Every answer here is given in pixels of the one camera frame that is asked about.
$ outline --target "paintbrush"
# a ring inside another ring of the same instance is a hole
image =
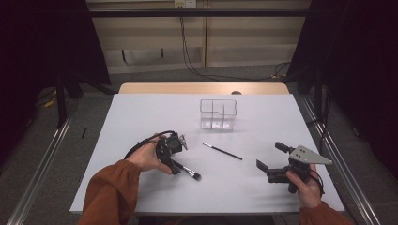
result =
[[[179,169],[184,170],[185,172],[187,172],[193,179],[195,179],[195,180],[197,180],[197,181],[200,181],[200,180],[202,179],[202,176],[201,176],[199,173],[197,173],[197,172],[195,172],[195,171],[193,171],[193,170],[191,170],[191,169],[188,169],[187,167],[185,167],[185,166],[179,164],[178,162],[174,161],[173,159],[172,159],[172,161],[174,162],[174,164],[175,164]]]

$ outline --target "white tabletop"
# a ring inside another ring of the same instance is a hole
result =
[[[232,131],[200,129],[201,99],[234,99],[237,119]],[[81,213],[89,179],[115,164],[137,143],[155,132],[184,134],[189,147],[173,159],[202,175],[195,181],[185,172],[159,171],[140,176],[136,214],[218,215],[297,212],[297,195],[287,184],[270,184],[255,166],[257,159],[270,168],[288,164],[288,155],[274,147],[304,145],[317,152],[292,95],[174,95],[119,94],[114,96],[84,179],[70,208]],[[208,148],[209,143],[242,157],[238,160]],[[325,166],[318,165],[326,194],[323,200],[344,211]]]

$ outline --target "person's right hand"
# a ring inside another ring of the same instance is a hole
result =
[[[316,171],[314,164],[310,165],[311,170]],[[315,178],[318,175],[315,172],[311,172],[311,175]],[[319,185],[313,180],[309,179],[307,183],[304,183],[294,172],[286,172],[287,178],[298,187],[298,199],[301,207],[315,208],[321,204],[321,195]]]

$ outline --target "electrical outlet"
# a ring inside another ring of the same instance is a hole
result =
[[[175,0],[175,8],[185,8],[185,0]]]
[[[196,8],[196,0],[186,0],[185,8]]]

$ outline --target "transparent bin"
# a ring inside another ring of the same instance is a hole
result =
[[[230,99],[200,101],[201,128],[233,129],[237,117],[237,102]]]

